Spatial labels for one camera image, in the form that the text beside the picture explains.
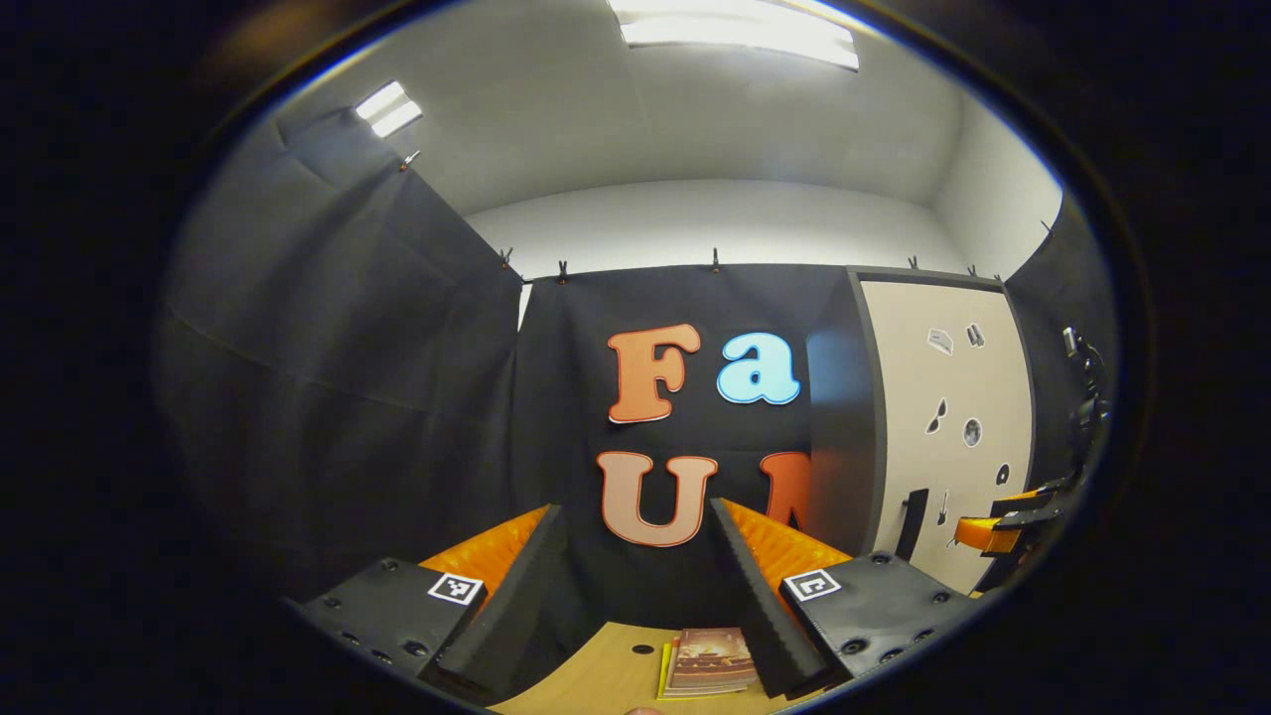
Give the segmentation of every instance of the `ceiling light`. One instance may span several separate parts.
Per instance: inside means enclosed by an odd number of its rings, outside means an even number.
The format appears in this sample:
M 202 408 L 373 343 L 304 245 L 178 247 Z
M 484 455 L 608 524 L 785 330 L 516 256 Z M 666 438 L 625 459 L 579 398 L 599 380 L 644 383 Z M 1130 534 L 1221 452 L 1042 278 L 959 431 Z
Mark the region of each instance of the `ceiling light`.
M 419 110 L 418 104 L 416 104 L 414 102 L 407 102 L 405 104 L 402 104 L 397 109 L 393 109 L 391 112 L 385 114 L 383 119 L 371 124 L 371 130 L 376 133 L 376 136 L 388 136 L 394 131 L 404 127 L 407 122 L 418 117 L 423 112 Z
M 852 32 L 821 4 L 794 0 L 609 0 L 629 47 L 726 44 L 859 69 Z
M 357 116 L 362 117 L 364 119 L 370 119 L 375 114 L 379 114 L 381 110 L 386 109 L 388 105 L 391 104 L 394 99 L 402 97 L 403 94 L 405 94 L 405 90 L 402 89 L 400 84 L 395 81 L 390 83 L 384 89 L 370 95 L 366 99 L 366 102 L 358 104 Z

